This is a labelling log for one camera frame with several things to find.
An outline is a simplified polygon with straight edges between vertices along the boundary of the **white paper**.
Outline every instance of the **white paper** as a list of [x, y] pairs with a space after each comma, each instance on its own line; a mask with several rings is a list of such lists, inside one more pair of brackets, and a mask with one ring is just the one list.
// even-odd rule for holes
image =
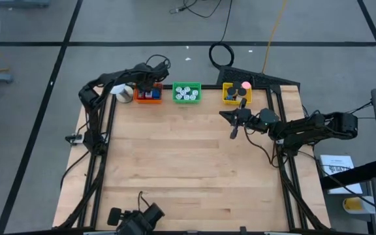
[[[343, 172], [354, 167], [351, 156], [321, 155], [320, 160], [323, 170], [330, 175]], [[348, 185], [346, 188], [354, 193], [362, 194], [362, 189], [359, 183]], [[350, 194], [350, 192], [341, 187], [337, 189], [329, 189], [328, 194]]]

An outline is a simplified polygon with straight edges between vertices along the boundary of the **black ring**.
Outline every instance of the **black ring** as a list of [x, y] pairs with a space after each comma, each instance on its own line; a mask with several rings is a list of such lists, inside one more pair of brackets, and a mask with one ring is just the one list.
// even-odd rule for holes
[[[224, 48], [227, 49], [227, 51], [230, 53], [230, 63], [228, 63], [227, 65], [219, 65], [217, 64], [214, 60], [213, 60], [213, 56], [212, 56], [212, 51], [214, 49], [215, 46], [223, 46]], [[210, 58], [210, 61], [211, 63], [214, 65], [214, 67], [220, 69], [222, 66], [228, 66], [228, 67], [231, 67], [233, 65], [233, 62], [234, 62], [234, 52], [233, 52], [233, 49], [227, 45], [227, 44], [224, 44], [222, 42], [215, 42], [213, 43], [211, 46], [210, 46], [210, 49], [208, 50], [208, 57]]]

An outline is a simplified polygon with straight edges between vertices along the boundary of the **yellow bin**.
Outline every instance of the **yellow bin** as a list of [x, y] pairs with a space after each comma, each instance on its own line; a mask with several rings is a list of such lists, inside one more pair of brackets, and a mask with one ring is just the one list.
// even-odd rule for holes
[[[227, 96], [227, 89], [232, 87], [233, 83], [225, 82], [223, 83], [223, 103], [224, 104], [231, 104], [231, 105], [239, 105], [240, 101], [226, 101], [225, 98]], [[252, 103], [252, 88], [246, 89], [246, 104]]]

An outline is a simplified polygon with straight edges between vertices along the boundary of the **wooden table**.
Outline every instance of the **wooden table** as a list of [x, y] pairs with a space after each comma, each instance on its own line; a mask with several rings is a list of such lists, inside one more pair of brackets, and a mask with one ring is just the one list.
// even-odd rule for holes
[[[297, 87], [281, 90], [287, 120], [303, 118]], [[232, 127], [219, 115], [235, 106], [222, 103], [220, 90], [203, 90], [200, 104], [175, 104], [171, 90], [163, 91], [163, 97], [159, 105], [117, 104], [97, 230], [114, 230], [106, 224], [110, 209], [137, 209], [137, 195], [143, 191], [144, 198], [166, 214], [156, 230], [238, 231], [246, 226], [248, 231], [287, 231], [278, 169], [246, 140], [243, 130], [231, 140]], [[266, 92], [254, 90], [247, 107], [254, 114], [268, 107]], [[77, 127], [84, 122], [81, 110]], [[273, 142], [266, 134], [255, 133], [251, 139], [272, 154]], [[301, 150], [312, 154], [308, 146]], [[85, 152], [83, 146], [73, 147], [69, 165]], [[303, 199], [330, 226], [314, 160], [300, 154], [295, 161]], [[65, 178], [54, 226], [81, 199], [88, 162], [86, 158]], [[291, 202], [296, 209], [293, 198]], [[294, 218], [299, 227], [298, 213]]]

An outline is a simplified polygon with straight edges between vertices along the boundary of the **gray concrete floor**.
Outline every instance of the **gray concrete floor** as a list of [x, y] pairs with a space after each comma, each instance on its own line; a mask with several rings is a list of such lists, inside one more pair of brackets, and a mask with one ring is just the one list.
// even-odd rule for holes
[[[216, 0], [199, 2], [195, 10], [206, 14]], [[376, 1], [365, 0], [376, 25]], [[277, 1], [234, 1], [225, 40], [268, 40], [277, 13]], [[45, 9], [1, 9], [1, 41], [61, 42], [72, 16], [75, 0], [52, 0]], [[209, 19], [185, 11], [169, 15], [179, 0], [84, 0], [71, 41], [149, 42], [219, 40], [228, 10], [223, 0]], [[276, 41], [374, 42], [357, 1], [289, 1], [275, 35]], [[235, 46], [234, 67], [259, 72], [265, 47]], [[2, 46], [14, 83], [0, 84], [0, 216], [35, 122], [59, 47]], [[152, 54], [172, 61], [173, 81], [214, 84], [218, 70], [208, 59], [207, 46], [68, 47], [48, 109], [6, 232], [49, 229], [59, 197], [59, 181], [70, 147], [64, 136], [76, 126], [80, 102], [77, 92], [100, 73], [130, 68]], [[225, 51], [218, 48], [214, 54]], [[6, 67], [0, 58], [0, 68]], [[266, 74], [301, 83], [304, 105], [312, 112], [347, 111], [370, 99], [376, 88], [376, 47], [277, 47], [270, 51]], [[359, 116], [371, 117], [366, 109]], [[358, 138], [327, 140], [316, 154], [351, 155], [356, 166], [376, 160], [376, 127], [361, 120]], [[366, 232], [365, 222], [343, 212], [340, 196], [325, 197], [332, 226], [349, 232]]]

